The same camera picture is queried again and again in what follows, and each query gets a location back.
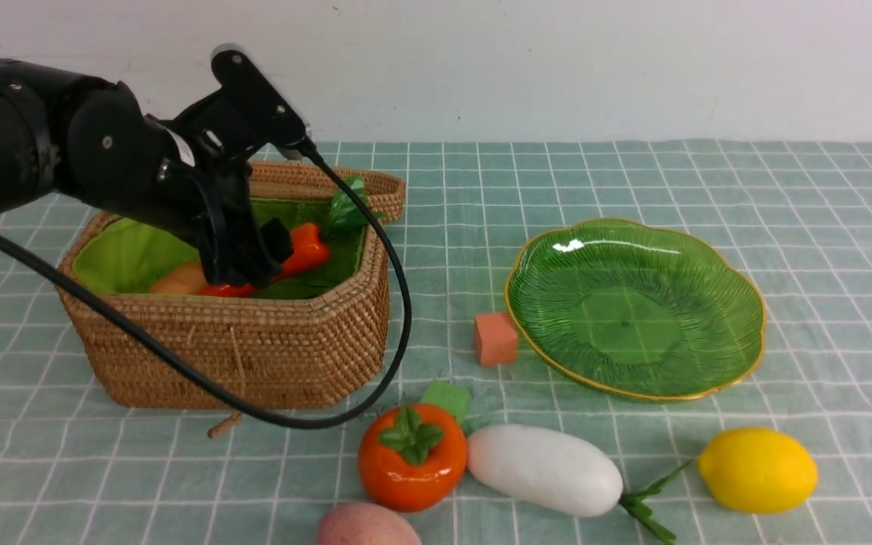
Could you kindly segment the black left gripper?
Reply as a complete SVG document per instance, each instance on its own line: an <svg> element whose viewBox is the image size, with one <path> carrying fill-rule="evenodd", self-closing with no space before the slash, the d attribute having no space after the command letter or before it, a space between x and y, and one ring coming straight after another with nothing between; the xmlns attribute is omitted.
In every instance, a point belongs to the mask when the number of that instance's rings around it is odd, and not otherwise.
<svg viewBox="0 0 872 545"><path fill-rule="evenodd" d="M172 120L146 114L143 121L160 144L143 204L150 224L197 249L210 285L273 283L294 253L291 230L278 218L255 224L247 162L214 161L173 129Z"/></svg>

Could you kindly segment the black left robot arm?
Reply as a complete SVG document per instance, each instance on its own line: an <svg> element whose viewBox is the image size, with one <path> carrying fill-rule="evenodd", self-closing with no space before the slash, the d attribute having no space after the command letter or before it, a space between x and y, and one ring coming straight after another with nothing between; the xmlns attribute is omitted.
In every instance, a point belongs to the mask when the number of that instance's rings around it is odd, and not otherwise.
<svg viewBox="0 0 872 545"><path fill-rule="evenodd" d="M124 83L0 58L0 214L58 193L193 246L211 282L269 284L293 244L257 219L249 161L310 130L245 52L210 68L220 87L159 120Z"/></svg>

